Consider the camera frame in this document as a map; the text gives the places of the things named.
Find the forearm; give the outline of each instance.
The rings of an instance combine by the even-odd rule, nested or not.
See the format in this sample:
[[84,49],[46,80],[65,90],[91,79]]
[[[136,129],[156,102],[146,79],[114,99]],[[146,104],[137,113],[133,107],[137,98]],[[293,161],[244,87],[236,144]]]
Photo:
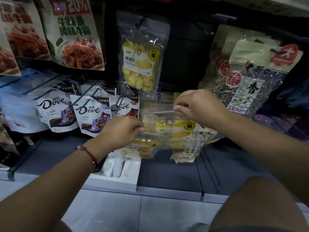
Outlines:
[[261,160],[300,200],[309,205],[309,144],[230,113],[217,130]]
[[[93,155],[90,141],[85,144]],[[100,153],[101,159],[107,155]],[[46,231],[63,217],[95,165],[84,151],[77,150],[51,170],[0,203],[2,231]]]

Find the tiled floor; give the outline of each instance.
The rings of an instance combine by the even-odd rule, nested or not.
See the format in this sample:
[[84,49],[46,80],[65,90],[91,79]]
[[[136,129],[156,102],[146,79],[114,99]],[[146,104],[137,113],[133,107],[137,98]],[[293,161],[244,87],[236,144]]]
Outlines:
[[[0,181],[0,200],[21,188],[17,182]],[[217,203],[81,190],[63,217],[74,232],[188,231],[210,224],[222,205]],[[305,213],[309,222],[309,213]]]

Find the bracelet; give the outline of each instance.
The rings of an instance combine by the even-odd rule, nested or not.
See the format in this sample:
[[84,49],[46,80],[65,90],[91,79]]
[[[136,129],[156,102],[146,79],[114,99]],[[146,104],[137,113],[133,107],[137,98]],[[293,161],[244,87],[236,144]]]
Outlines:
[[89,152],[87,151],[86,147],[84,146],[77,146],[76,150],[81,150],[81,151],[85,151],[92,159],[92,163],[95,164],[95,167],[98,167],[98,161],[95,159],[95,157]]

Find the left hand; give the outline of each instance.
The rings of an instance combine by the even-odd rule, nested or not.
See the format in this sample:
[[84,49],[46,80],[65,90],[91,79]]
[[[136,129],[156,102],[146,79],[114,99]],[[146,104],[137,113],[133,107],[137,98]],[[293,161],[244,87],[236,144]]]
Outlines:
[[89,140],[84,146],[90,147],[91,145],[93,155],[100,160],[110,152],[127,146],[144,131],[143,122],[136,117],[118,116],[110,119],[99,135]]

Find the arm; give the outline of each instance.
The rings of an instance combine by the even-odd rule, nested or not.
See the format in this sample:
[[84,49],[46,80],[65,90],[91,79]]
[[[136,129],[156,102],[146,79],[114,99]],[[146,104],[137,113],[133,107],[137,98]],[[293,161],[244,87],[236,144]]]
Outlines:
[[309,144],[230,112],[211,92],[190,90],[175,101],[178,110],[215,129],[262,161],[296,197],[309,206]]
[[[100,162],[110,152],[132,142],[144,131],[142,127],[142,122],[135,117],[116,117],[84,146]],[[73,152],[51,170],[0,202],[1,231],[52,230],[94,168],[86,152]]]

